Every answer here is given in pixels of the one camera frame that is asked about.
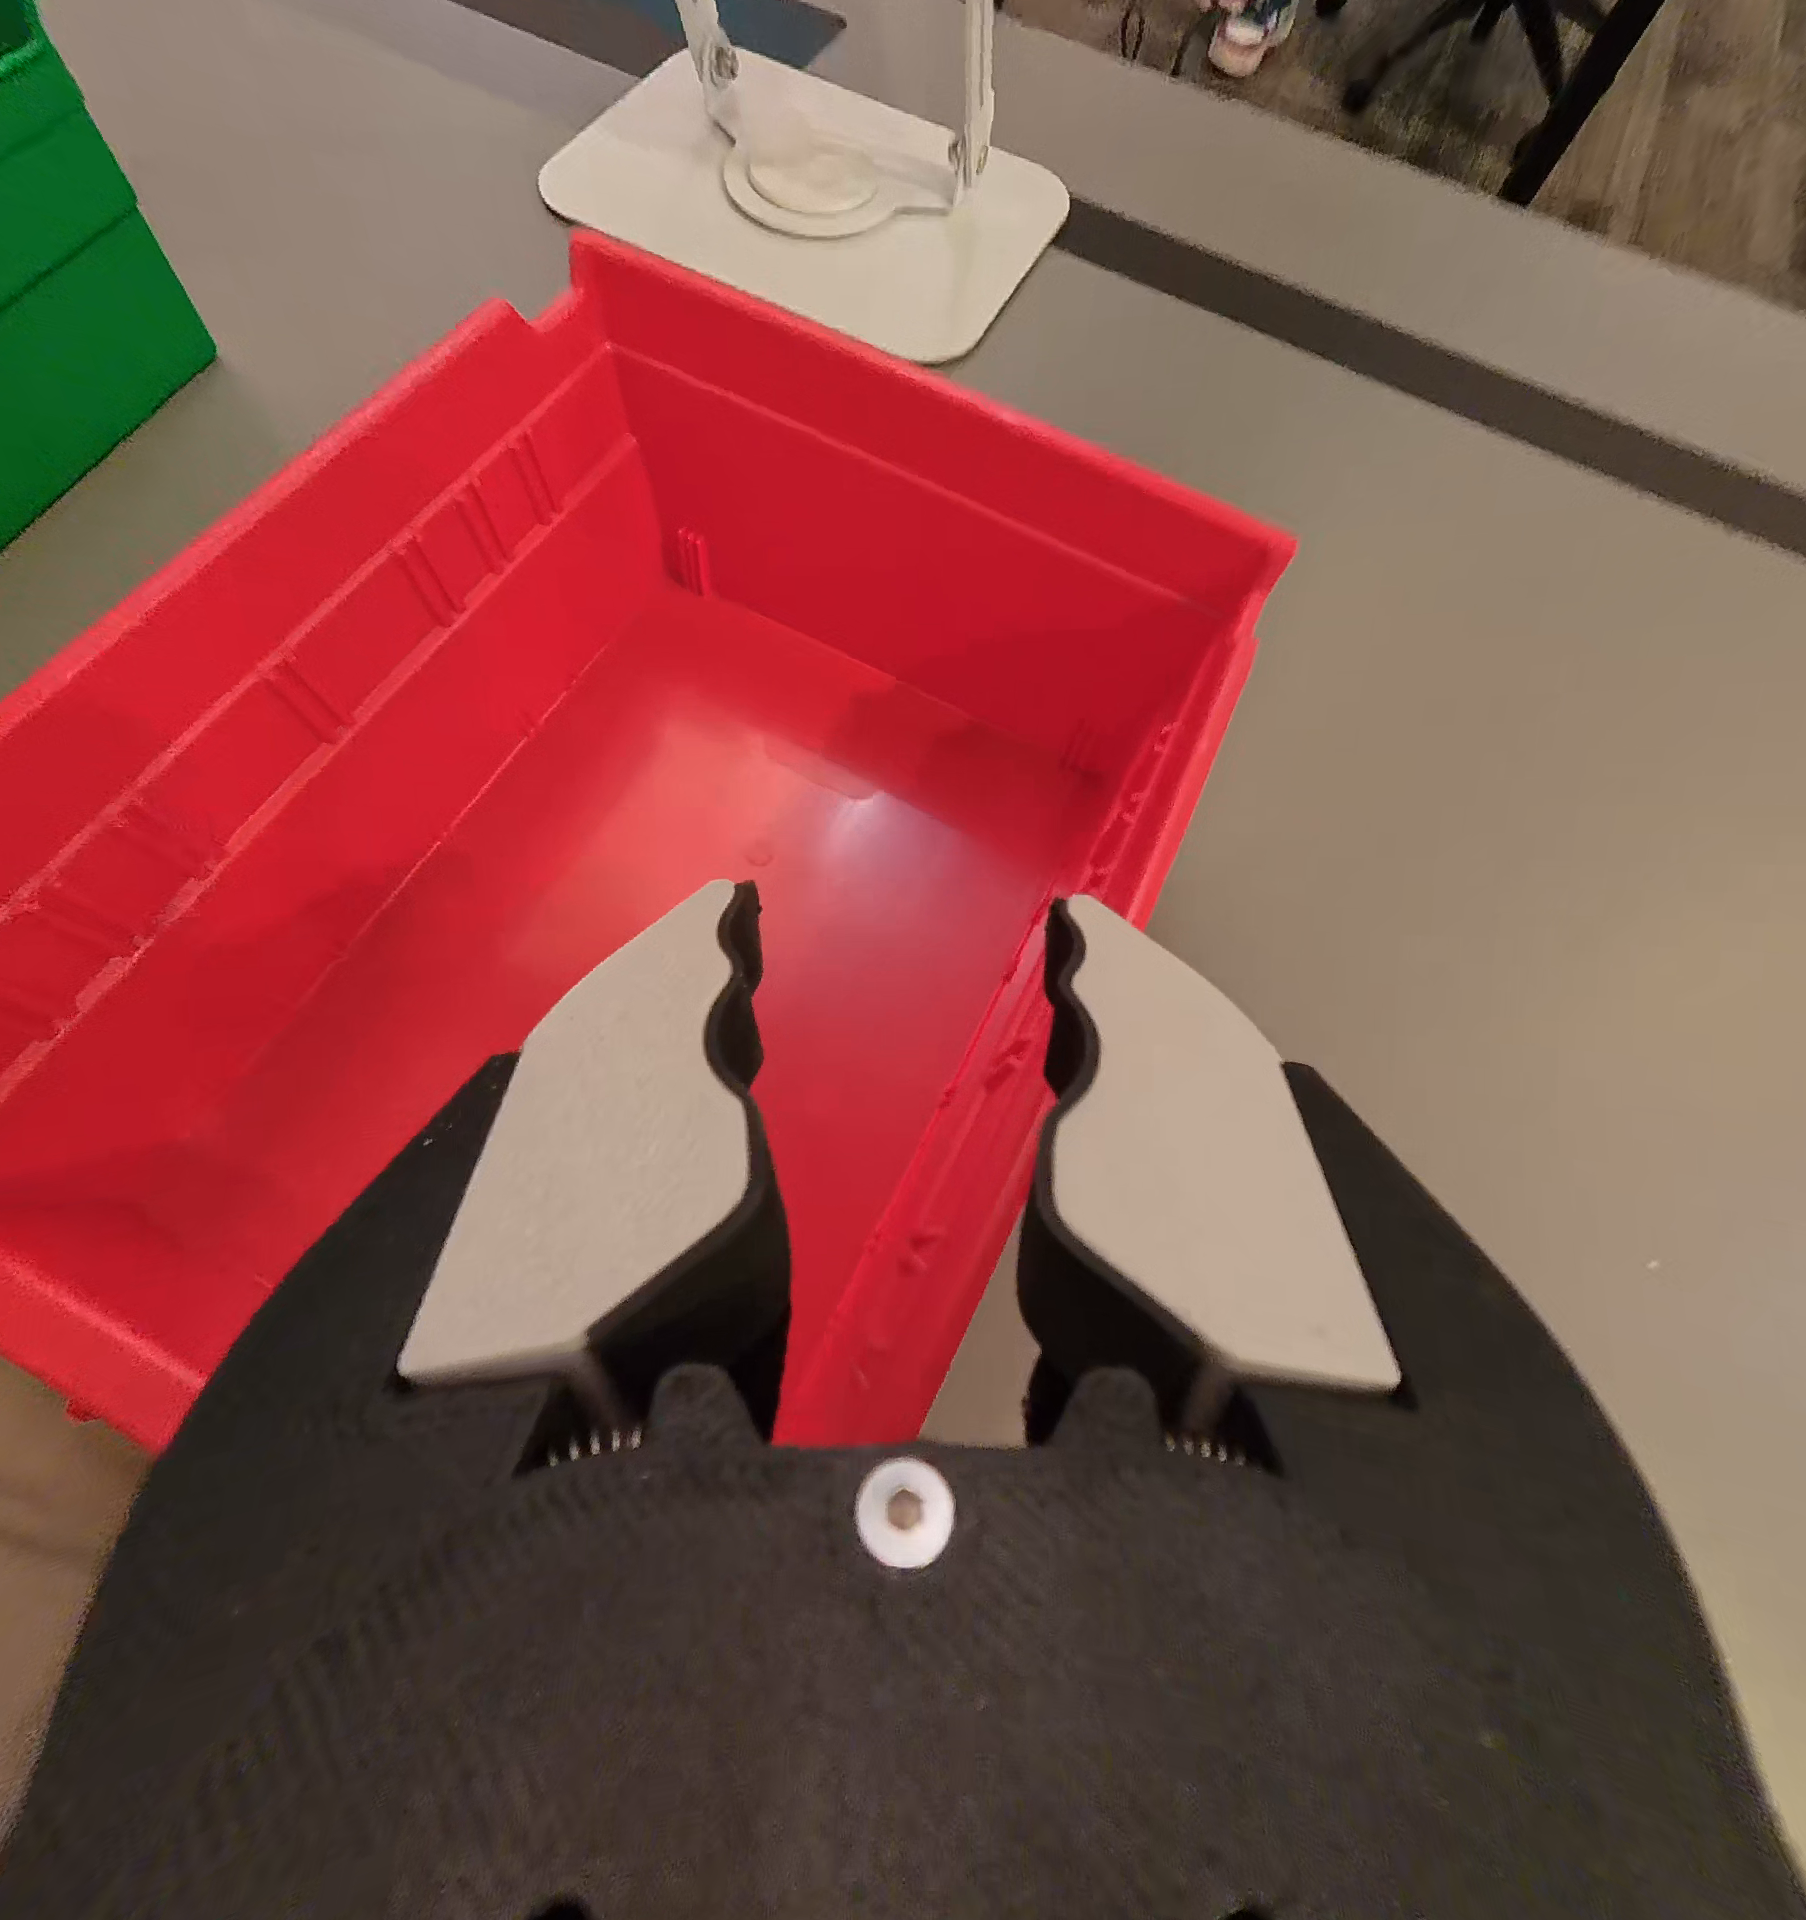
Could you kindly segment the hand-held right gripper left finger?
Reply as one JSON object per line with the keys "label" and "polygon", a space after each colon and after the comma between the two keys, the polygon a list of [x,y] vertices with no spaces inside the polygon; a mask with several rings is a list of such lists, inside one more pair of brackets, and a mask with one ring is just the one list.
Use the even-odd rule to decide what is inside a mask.
{"label": "hand-held right gripper left finger", "polygon": [[531,1028],[395,1371],[553,1379],[590,1440],[716,1367],[772,1440],[792,1243],[753,1080],[759,889],[711,880]]}

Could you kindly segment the white stand base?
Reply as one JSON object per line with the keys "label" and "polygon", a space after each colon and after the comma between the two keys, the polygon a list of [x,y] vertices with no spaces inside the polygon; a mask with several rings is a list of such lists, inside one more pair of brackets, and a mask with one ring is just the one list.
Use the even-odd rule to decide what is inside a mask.
{"label": "white stand base", "polygon": [[764,202],[705,116],[678,52],[547,157],[559,219],[711,278],[875,348],[937,366],[974,348],[1066,217],[1060,179],[991,150],[955,202],[952,136],[914,111],[745,52],[747,111],[799,111],[864,150],[881,194],[823,234],[763,224]]}

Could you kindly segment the black table leg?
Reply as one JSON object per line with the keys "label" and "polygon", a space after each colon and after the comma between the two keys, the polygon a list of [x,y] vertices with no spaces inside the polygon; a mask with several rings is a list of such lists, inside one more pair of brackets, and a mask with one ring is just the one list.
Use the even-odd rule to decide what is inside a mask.
{"label": "black table leg", "polygon": [[1514,12],[1545,92],[1545,107],[1517,137],[1499,200],[1528,207],[1665,12],[1665,2],[1517,2]]}

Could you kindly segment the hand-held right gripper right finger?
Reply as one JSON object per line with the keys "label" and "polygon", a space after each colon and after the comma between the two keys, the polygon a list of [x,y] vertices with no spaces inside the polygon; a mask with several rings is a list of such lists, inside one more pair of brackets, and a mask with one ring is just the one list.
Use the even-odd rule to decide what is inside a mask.
{"label": "hand-held right gripper right finger", "polygon": [[1266,1452],[1244,1385],[1390,1398],[1402,1364],[1285,1057],[1196,970],[1091,896],[1045,912],[1051,1030],[1014,1291],[1025,1440],[1131,1371],[1171,1446]]}

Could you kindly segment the green plastic bin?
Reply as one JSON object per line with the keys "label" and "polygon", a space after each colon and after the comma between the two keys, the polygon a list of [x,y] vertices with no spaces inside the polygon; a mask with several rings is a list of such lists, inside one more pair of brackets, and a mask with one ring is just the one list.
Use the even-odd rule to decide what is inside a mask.
{"label": "green plastic bin", "polygon": [[34,2],[0,2],[0,551],[217,342]]}

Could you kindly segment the red plastic bin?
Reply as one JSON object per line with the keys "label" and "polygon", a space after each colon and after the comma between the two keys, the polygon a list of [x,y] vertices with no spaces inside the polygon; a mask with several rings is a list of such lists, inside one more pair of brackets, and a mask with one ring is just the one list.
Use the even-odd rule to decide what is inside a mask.
{"label": "red plastic bin", "polygon": [[148,1449],[585,970],[753,880],[776,1440],[910,1437],[1051,897],[1143,925],[1293,538],[598,234],[0,701],[0,1355]]}

